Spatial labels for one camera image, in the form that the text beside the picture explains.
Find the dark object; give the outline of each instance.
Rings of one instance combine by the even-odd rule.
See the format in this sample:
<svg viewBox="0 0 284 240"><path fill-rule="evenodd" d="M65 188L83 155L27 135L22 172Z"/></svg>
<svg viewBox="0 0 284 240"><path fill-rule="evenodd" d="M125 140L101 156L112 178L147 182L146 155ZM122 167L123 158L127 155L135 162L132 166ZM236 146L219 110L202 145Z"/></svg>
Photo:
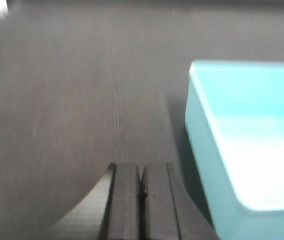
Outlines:
<svg viewBox="0 0 284 240"><path fill-rule="evenodd" d="M171 163L151 163L143 175L147 240L218 240L181 185Z"/></svg>
<svg viewBox="0 0 284 240"><path fill-rule="evenodd" d="M133 163L116 165L107 240L138 240L140 176Z"/></svg>
<svg viewBox="0 0 284 240"><path fill-rule="evenodd" d="M148 164L142 183L135 164L112 163L72 211L33 240L219 238L178 181L171 163Z"/></svg>
<svg viewBox="0 0 284 240"><path fill-rule="evenodd" d="M185 188L174 172L173 165L167 164L171 183L176 218L181 240L217 240L215 231L194 205Z"/></svg>
<svg viewBox="0 0 284 240"><path fill-rule="evenodd" d="M166 164L147 165L142 186L145 193L146 239L178 240L178 225Z"/></svg>

